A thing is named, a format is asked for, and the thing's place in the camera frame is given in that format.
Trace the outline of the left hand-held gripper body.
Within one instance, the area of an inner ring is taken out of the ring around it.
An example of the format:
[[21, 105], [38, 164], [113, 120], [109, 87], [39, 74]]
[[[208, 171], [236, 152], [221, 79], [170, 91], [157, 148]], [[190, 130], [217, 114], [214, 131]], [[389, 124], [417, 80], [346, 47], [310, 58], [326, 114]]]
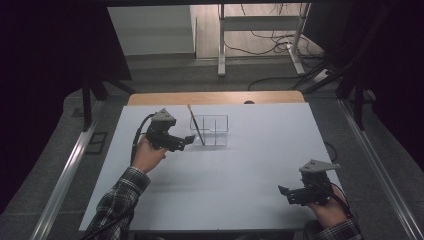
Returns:
[[151, 118], [151, 123], [147, 129], [146, 138], [152, 144], [154, 149], [167, 148], [175, 142], [171, 141], [169, 129], [176, 125], [176, 119], [165, 109], [162, 108]]

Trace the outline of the person's right hand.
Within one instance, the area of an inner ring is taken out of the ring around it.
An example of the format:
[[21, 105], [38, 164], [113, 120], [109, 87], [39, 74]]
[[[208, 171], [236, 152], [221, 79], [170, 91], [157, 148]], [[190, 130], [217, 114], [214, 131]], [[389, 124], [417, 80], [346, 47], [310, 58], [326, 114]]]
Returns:
[[324, 229], [341, 224], [348, 219], [343, 207], [334, 199], [330, 199], [326, 205], [310, 203], [308, 207]]

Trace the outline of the black curtain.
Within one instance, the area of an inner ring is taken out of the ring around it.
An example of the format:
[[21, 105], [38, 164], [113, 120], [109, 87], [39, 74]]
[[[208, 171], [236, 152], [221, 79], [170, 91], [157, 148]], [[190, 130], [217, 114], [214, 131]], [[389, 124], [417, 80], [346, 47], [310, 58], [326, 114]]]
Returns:
[[129, 80], [108, 7], [94, 0], [0, 0], [0, 214], [55, 130], [64, 99]]
[[[330, 54], [346, 44], [369, 10], [352, 0], [314, 2], [304, 35], [338, 68], [346, 55]], [[424, 0], [396, 0], [366, 58], [364, 90], [375, 96], [373, 110], [424, 170]]]

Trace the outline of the white metal desk frame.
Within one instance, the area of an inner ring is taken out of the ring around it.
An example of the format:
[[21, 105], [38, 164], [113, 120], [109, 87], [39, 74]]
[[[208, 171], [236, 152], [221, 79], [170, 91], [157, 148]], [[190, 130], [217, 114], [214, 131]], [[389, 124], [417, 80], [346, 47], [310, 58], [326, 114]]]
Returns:
[[225, 72], [225, 45], [226, 32], [234, 31], [294, 31], [294, 39], [288, 45], [288, 53], [298, 75], [305, 75], [305, 70], [298, 57], [298, 43], [303, 33], [310, 4], [300, 7], [298, 16], [225, 16], [224, 4], [219, 5], [219, 52], [218, 76], [223, 77]]

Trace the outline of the wooden table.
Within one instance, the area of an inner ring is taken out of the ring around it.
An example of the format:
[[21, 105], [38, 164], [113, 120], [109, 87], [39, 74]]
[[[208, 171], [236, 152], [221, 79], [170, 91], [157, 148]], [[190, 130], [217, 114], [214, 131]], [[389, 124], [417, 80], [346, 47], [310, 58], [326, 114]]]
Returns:
[[304, 103], [299, 91], [229, 91], [229, 92], [181, 92], [181, 93], [138, 93], [129, 97], [128, 106], [145, 105], [218, 105], [271, 103]]

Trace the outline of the white power strip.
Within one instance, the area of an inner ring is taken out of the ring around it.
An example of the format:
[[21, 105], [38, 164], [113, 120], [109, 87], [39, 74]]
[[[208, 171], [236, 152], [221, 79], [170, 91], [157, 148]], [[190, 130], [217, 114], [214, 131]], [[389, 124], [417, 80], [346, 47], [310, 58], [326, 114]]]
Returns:
[[320, 73], [318, 73], [314, 78], [313, 81], [315, 83], [318, 83], [328, 77], [331, 74], [331, 71], [328, 69], [323, 69]]

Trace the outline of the dark brush with yellow band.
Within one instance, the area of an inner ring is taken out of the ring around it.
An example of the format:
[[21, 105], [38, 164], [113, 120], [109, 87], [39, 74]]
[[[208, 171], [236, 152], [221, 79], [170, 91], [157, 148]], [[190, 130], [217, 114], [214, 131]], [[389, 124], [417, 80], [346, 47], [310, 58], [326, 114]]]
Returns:
[[201, 141], [202, 145], [203, 145], [203, 146], [205, 146], [205, 142], [204, 142], [203, 137], [202, 137], [202, 135], [201, 135], [201, 133], [200, 133], [200, 129], [199, 129], [199, 126], [198, 126], [197, 120], [196, 120], [196, 118], [195, 118], [195, 116], [194, 116], [194, 113], [193, 113], [193, 111], [192, 111], [191, 105], [190, 105], [190, 104], [188, 104], [188, 105], [187, 105], [187, 108], [188, 108], [188, 110], [189, 110], [189, 112], [190, 112], [191, 118], [192, 118], [192, 120], [193, 120], [193, 123], [194, 123], [194, 126], [195, 126], [195, 128], [196, 128], [196, 131], [197, 131], [197, 133], [198, 133], [198, 135], [199, 135], [200, 141]]

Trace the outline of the black metal stand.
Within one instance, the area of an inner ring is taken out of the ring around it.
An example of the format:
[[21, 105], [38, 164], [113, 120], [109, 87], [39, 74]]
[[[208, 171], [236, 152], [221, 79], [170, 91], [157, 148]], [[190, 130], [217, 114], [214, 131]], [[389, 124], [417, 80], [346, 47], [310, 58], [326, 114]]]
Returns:
[[91, 107], [91, 94], [94, 94], [94, 97], [98, 101], [105, 101], [109, 96], [109, 93], [104, 85], [105, 82], [112, 84], [113, 86], [123, 90], [128, 94], [136, 93], [136, 90], [132, 87], [105, 73], [91, 72], [85, 74], [82, 78], [84, 132], [86, 132], [94, 123], [94, 113], [92, 112]]
[[382, 28], [396, 0], [352, 0], [354, 4], [365, 4], [363, 10], [368, 9], [369, 14], [357, 29], [354, 35], [330, 54], [335, 60], [337, 55], [346, 55], [346, 61], [336, 71], [325, 77], [320, 83], [302, 90], [303, 94], [311, 94], [322, 87], [341, 79], [335, 94], [338, 99], [345, 99], [355, 91], [353, 119], [356, 125], [363, 130], [362, 108], [364, 103], [365, 80], [361, 78], [364, 74], [365, 61], [370, 57], [370, 49], [377, 33]]

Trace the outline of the person's left hand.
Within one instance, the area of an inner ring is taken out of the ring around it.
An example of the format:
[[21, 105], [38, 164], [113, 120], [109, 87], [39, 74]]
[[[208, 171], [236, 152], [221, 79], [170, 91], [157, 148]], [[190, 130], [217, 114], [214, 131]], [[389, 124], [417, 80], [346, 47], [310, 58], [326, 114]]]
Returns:
[[131, 163], [132, 167], [148, 173], [166, 158], [166, 148], [154, 149], [149, 140], [143, 136], [137, 144], [136, 154]]

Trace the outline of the white cabinet panel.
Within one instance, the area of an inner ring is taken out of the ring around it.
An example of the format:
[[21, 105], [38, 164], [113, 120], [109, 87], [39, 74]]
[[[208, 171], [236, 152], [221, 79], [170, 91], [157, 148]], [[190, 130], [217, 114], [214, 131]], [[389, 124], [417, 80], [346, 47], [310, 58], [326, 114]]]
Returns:
[[194, 52], [188, 5], [109, 7], [108, 12], [126, 56]]

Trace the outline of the aluminium rail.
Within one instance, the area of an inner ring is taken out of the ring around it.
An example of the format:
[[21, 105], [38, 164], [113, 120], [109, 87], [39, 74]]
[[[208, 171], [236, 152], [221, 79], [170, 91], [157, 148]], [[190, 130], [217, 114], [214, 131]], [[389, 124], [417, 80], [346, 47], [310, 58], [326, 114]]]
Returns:
[[355, 138], [357, 139], [362, 151], [364, 152], [373, 172], [375, 173], [385, 195], [387, 196], [394, 212], [399, 219], [404, 231], [409, 240], [424, 240], [424, 232], [418, 226], [416, 218], [412, 211], [407, 206], [407, 203], [400, 192], [395, 187], [394, 182], [389, 176], [386, 168], [381, 162], [374, 146], [370, 142], [366, 132], [361, 130], [355, 122], [353, 110], [349, 106], [347, 100], [337, 101], [343, 115], [345, 116], [350, 128], [352, 129]]
[[99, 121], [99, 116], [105, 105], [104, 101], [96, 101], [91, 111], [92, 122], [82, 131], [72, 149], [62, 173], [49, 197], [49, 200], [30, 236], [30, 240], [47, 240], [55, 219], [71, 186], [79, 164]]

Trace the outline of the clear acrylic organizer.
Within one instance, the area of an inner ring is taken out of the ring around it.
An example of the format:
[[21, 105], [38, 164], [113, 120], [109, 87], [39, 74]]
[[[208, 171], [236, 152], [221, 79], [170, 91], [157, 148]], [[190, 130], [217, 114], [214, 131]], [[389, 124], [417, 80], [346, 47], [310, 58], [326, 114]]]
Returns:
[[[227, 145], [227, 134], [229, 132], [227, 115], [195, 115], [195, 118], [205, 146]], [[192, 119], [190, 120], [190, 130], [195, 135], [194, 144], [203, 146]]]

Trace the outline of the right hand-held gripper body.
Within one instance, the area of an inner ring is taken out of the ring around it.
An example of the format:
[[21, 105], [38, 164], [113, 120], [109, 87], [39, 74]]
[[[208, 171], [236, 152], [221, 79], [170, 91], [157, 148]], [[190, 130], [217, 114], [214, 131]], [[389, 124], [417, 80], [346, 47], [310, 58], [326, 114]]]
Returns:
[[339, 164], [323, 162], [311, 159], [304, 166], [299, 168], [306, 189], [306, 197], [302, 205], [309, 203], [318, 203], [326, 205], [329, 202], [330, 196], [334, 193], [331, 181], [327, 175], [329, 170], [340, 168]]

